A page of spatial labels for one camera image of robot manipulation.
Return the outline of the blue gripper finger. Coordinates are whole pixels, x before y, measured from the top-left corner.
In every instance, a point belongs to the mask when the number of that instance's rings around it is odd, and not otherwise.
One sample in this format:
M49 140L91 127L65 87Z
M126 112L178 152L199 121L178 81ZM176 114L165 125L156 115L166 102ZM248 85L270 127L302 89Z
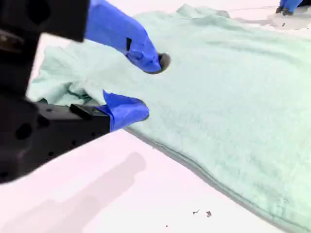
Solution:
M126 128L149 117L149 108L136 98L103 92L104 105L49 104L38 101L36 163L50 160L100 136Z
M171 58L159 53L144 27L106 0L51 0L47 31L110 46L149 74L165 71Z
M303 0L284 0L283 15L292 16L295 9L302 3Z
M286 10L285 10L286 1L287 0L280 0L279 6L276 9L276 14L279 14L279 13L282 13L282 12L283 13L286 12Z

